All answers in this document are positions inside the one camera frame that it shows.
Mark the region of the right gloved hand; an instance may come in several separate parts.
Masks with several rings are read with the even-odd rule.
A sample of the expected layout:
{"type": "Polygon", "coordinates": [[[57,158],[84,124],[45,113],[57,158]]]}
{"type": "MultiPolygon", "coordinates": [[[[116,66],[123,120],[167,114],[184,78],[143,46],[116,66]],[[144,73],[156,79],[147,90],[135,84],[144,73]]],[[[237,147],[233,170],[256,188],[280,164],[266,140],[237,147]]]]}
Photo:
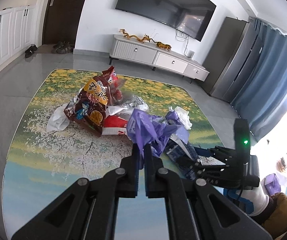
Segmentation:
{"type": "Polygon", "coordinates": [[[269,196],[264,193],[261,186],[251,190],[224,189],[224,196],[235,200],[238,204],[242,203],[244,212],[249,216],[260,215],[269,204],[269,196]]]}

